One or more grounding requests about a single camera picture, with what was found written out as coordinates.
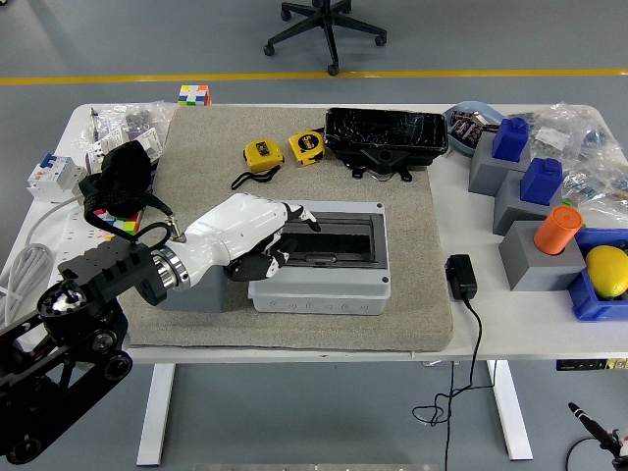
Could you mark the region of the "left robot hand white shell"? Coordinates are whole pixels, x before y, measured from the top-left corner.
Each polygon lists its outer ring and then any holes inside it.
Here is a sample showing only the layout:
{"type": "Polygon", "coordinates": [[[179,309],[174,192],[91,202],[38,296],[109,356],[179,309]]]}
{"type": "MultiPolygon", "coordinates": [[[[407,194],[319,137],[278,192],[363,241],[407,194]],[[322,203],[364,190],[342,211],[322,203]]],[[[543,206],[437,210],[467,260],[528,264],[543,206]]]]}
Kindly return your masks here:
{"type": "Polygon", "coordinates": [[[236,193],[184,231],[186,241],[168,248],[178,264],[176,289],[196,286],[213,267],[221,267],[232,281],[250,282],[275,276],[288,262],[295,242],[280,243],[287,222],[301,222],[321,231],[304,206],[236,193]]]}

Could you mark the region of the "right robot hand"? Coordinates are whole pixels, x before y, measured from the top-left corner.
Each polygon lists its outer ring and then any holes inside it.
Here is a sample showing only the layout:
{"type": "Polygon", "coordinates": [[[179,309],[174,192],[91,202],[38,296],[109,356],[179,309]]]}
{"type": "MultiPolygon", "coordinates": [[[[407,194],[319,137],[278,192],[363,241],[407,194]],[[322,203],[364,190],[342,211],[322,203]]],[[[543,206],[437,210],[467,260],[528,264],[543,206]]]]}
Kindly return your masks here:
{"type": "Polygon", "coordinates": [[[607,431],[597,421],[593,420],[582,408],[574,402],[569,402],[568,407],[574,416],[582,423],[585,429],[601,445],[602,449],[608,450],[615,460],[627,456],[627,431],[621,432],[619,429],[607,431]]]}

